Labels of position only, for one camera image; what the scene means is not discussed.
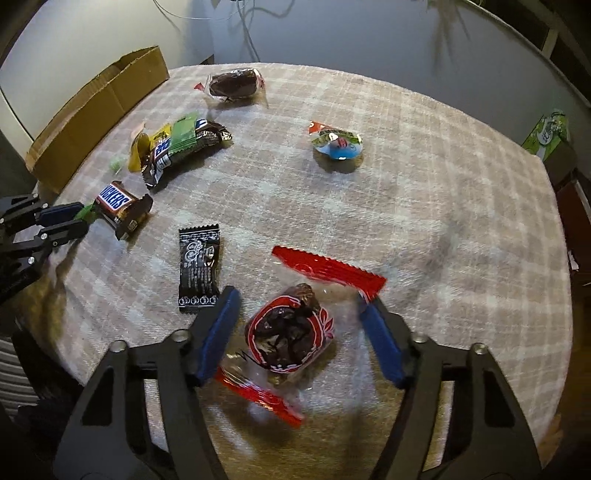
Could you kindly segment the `green candy packet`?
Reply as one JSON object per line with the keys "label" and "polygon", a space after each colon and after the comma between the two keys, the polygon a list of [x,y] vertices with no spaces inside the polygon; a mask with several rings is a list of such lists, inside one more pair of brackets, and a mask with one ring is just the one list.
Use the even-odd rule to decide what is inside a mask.
{"label": "green candy packet", "polygon": [[195,123],[197,120],[197,112],[191,112],[172,124],[168,147],[169,155],[190,150],[197,144],[197,137],[195,137]]}

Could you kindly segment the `black candy packet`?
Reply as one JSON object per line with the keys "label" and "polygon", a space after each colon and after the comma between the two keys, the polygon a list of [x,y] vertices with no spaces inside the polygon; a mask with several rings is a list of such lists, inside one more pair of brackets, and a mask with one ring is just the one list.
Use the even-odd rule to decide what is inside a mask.
{"label": "black candy packet", "polygon": [[219,225],[184,228],[179,234],[180,313],[193,314],[213,307],[219,297],[216,270],[221,247]]}

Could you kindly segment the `brown cardboard box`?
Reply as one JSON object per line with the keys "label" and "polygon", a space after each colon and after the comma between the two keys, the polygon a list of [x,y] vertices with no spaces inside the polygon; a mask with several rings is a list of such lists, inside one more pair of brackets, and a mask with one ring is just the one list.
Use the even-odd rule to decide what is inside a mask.
{"label": "brown cardboard box", "polygon": [[27,169],[42,186],[59,194],[102,138],[168,78],[157,46],[122,56],[54,115],[26,153]]}

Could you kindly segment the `plaid tablecloth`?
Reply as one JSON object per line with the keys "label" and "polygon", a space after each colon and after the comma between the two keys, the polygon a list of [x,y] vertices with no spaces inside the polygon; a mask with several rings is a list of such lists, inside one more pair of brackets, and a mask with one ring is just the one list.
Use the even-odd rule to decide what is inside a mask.
{"label": "plaid tablecloth", "polygon": [[22,297],[79,388],[62,479],[534,479],[568,367],[540,159],[392,84],[264,64],[118,76],[37,176],[95,214]]}

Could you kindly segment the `green printed box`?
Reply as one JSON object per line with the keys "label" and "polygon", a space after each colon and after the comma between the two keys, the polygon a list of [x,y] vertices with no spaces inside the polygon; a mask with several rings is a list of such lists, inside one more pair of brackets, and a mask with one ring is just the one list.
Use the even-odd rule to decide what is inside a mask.
{"label": "green printed box", "polygon": [[554,109],[549,115],[542,115],[528,134],[522,147],[543,162],[560,146],[570,143],[571,135],[566,114]]}

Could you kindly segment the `red-wrapped date snack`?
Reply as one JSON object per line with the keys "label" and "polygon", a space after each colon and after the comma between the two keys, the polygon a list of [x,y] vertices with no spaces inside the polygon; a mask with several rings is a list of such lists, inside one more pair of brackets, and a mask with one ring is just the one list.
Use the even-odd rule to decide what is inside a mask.
{"label": "red-wrapped date snack", "polygon": [[353,301],[375,299],[387,279],[287,246],[273,246],[271,255],[280,292],[247,319],[242,344],[224,355],[214,380],[298,428],[301,377],[335,343],[339,324],[358,316]]}
{"label": "red-wrapped date snack", "polygon": [[263,103],[266,99],[266,80],[257,68],[236,68],[209,75],[204,82],[194,85],[205,96],[208,104],[221,106],[225,104]]}

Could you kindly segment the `Snickers bar single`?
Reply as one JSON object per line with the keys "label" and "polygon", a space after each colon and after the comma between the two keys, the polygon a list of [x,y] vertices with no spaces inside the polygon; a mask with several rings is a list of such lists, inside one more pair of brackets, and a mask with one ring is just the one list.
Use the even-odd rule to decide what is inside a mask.
{"label": "Snickers bar single", "polygon": [[149,194],[141,198],[126,190],[120,181],[112,181],[95,197],[93,206],[114,229],[117,240],[131,237],[146,220],[153,205]]}

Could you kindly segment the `yellow candy packet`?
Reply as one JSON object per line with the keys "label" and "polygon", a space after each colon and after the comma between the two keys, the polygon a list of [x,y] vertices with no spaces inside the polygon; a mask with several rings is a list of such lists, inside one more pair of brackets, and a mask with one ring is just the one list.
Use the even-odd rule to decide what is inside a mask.
{"label": "yellow candy packet", "polygon": [[164,140],[167,140],[171,134],[171,124],[165,123],[152,134],[145,130],[145,123],[141,122],[131,132],[131,146],[127,161],[127,169],[131,173],[137,173],[141,170],[142,161],[144,161],[155,147]]}

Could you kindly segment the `light green small candy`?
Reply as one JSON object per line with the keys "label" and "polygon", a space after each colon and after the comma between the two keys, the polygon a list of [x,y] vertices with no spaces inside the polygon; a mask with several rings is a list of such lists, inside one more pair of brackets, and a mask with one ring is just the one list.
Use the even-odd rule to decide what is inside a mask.
{"label": "light green small candy", "polygon": [[124,156],[114,156],[109,161],[109,170],[113,174],[117,174],[127,163]]}

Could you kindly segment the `Snickers bar in pile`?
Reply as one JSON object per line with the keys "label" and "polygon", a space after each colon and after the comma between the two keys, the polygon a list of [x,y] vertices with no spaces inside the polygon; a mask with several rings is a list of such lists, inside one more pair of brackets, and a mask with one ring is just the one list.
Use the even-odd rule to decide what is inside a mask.
{"label": "Snickers bar in pile", "polygon": [[186,115],[163,125],[152,135],[142,133],[140,139],[147,141],[147,149],[138,151],[140,172],[146,188],[152,190],[166,169],[199,151],[228,146],[232,135],[217,122]]}

